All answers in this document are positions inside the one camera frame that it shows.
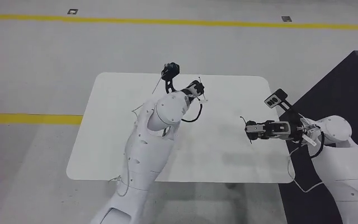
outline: tabletop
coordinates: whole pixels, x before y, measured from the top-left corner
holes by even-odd
[[[212,183],[289,183],[285,141],[252,141],[244,131],[246,121],[279,120],[276,109],[263,102],[271,95],[269,83],[259,76],[180,74],[177,90],[193,80],[205,86],[200,118],[182,122],[166,166],[156,181]],[[160,74],[101,73],[95,80],[67,166],[74,180],[110,180],[121,173],[124,146],[136,116],[131,112],[147,99],[165,95]],[[184,116],[199,111],[193,101]]]

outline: cable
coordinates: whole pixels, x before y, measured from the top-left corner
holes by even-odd
[[[313,156],[310,156],[310,158],[316,158],[323,151],[323,146],[324,146],[324,133],[323,133],[323,131],[321,131],[321,139],[322,139],[321,140],[321,146],[319,147],[318,152],[316,152],[316,154],[314,154]]]
[[[289,170],[289,169],[290,169],[290,163],[291,163],[291,155],[292,155],[295,151],[297,151],[298,149],[301,148],[301,146],[302,146],[301,143],[302,143],[302,140],[300,140],[300,142],[299,142],[299,147],[297,147],[295,150],[293,150],[293,151],[290,153],[290,155],[289,155],[289,161],[288,161],[288,165],[287,165],[287,172],[288,172],[288,174],[290,175],[290,177],[292,178],[293,182],[298,186],[298,188],[299,188],[303,193],[308,193],[308,192],[310,192],[312,189],[314,189],[315,187],[317,187],[317,186],[323,184],[323,182],[321,181],[320,183],[313,185],[310,189],[304,190],[304,189],[297,183],[297,181],[295,180],[295,178],[293,178],[293,176],[290,174],[290,170]]]
[[[161,75],[161,77],[159,78],[154,90],[152,91],[152,94],[154,94],[154,92],[156,91],[156,89],[157,89],[162,77],[163,77],[163,75]],[[144,105],[144,103],[142,103],[140,106],[138,106],[137,108],[135,108],[134,110],[131,111],[131,112],[133,112],[135,114],[137,120],[138,120],[138,114],[135,111],[138,110],[139,108],[141,108],[143,105]]]
[[[154,88],[153,91],[152,91],[152,94],[154,94],[154,92],[156,91],[156,89],[157,89],[157,87],[158,87],[158,85],[159,85],[159,82],[161,81],[162,77],[163,77],[163,75],[161,75],[161,77],[159,78],[159,80],[158,80],[158,82],[157,82],[155,88]],[[137,120],[138,120],[138,114],[137,114],[135,111],[138,110],[139,108],[141,108],[143,105],[144,105],[144,103],[142,103],[140,106],[138,106],[137,108],[135,108],[134,110],[131,111],[131,112],[133,112],[133,113],[135,114]],[[125,157],[126,157],[126,165],[127,165],[127,188],[126,188],[124,194],[120,194],[120,193],[118,192],[118,188],[116,189],[116,193],[117,193],[118,196],[120,196],[120,197],[126,196],[127,193],[128,193],[128,190],[129,190],[129,158],[128,158],[128,154],[127,154],[127,151],[126,151],[128,141],[129,141],[129,138],[127,139],[127,142],[126,142],[125,147],[124,147],[124,155],[125,155]],[[111,180],[116,180],[116,182],[117,182],[116,184],[117,184],[117,186],[118,186],[118,184],[119,184],[119,182],[121,181],[121,179],[122,179],[122,177],[121,177],[121,175],[119,175],[118,177],[112,178],[112,179],[110,179],[109,181],[111,181]]]
[[[305,118],[302,114],[298,113],[298,115],[300,115],[303,119],[305,119],[307,124],[311,125],[311,122],[307,118]]]
[[[127,142],[126,142],[125,147],[124,147],[124,155],[125,155],[126,162],[127,162],[127,188],[125,189],[124,194],[120,194],[118,192],[118,188],[116,189],[116,192],[117,192],[118,196],[120,196],[120,197],[126,196],[126,194],[128,193],[128,190],[129,190],[129,159],[128,159],[128,154],[127,154],[128,141],[129,141],[129,138],[127,139]],[[119,175],[118,178],[117,178],[117,183],[116,183],[117,186],[118,186],[120,181],[122,181],[121,175]]]
[[[188,123],[192,123],[195,122],[196,120],[198,120],[198,118],[200,117],[201,111],[202,111],[202,104],[200,103],[200,99],[197,98],[197,100],[199,101],[200,104],[200,109],[199,109],[199,113],[197,114],[197,117],[194,120],[185,120],[185,119],[181,119],[183,122],[188,122]]]
[[[245,128],[246,128],[246,121],[245,121],[245,118],[243,117],[243,116],[240,116],[240,118],[242,118],[243,120],[244,120],[244,122],[245,122]]]

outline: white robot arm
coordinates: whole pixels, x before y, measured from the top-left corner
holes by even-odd
[[[91,224],[139,223],[147,192],[167,163],[182,117],[190,103],[204,93],[204,86],[198,81],[176,91],[172,79],[178,74],[177,64],[166,64],[162,79],[166,81],[168,94],[157,102],[143,104],[125,145],[126,161],[116,193]]]
[[[324,183],[336,201],[343,223],[358,223],[358,145],[351,138],[350,124],[336,115],[319,121],[304,118],[292,109],[286,98],[287,94],[279,89],[265,103],[270,108],[282,107],[289,114],[289,121],[256,123],[250,120],[245,127],[247,137],[250,141],[257,138],[294,141],[298,143],[298,148],[291,154],[307,144],[315,171],[322,182],[304,190],[294,178],[293,181],[305,193]]]

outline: floor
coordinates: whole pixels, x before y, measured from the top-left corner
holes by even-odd
[[[5,0],[0,14],[358,24],[354,0]],[[83,114],[102,72],[262,76],[296,102],[353,50],[358,30],[0,20],[0,113]],[[89,223],[114,183],[75,181],[76,125],[0,124],[0,223]],[[276,184],[155,183],[143,223],[286,223]]]

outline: yellow floor stripe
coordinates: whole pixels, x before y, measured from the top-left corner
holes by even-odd
[[[191,26],[234,26],[234,27],[266,27],[288,29],[334,29],[358,30],[356,24],[296,24],[294,22],[243,22],[243,21],[205,21],[205,20],[170,20],[152,18],[91,18],[77,16],[45,16],[45,15],[0,15],[0,20],[37,20],[61,22],[91,22],[111,24],[160,24]]]
[[[58,114],[0,114],[0,124],[63,124],[80,125],[82,115]]]

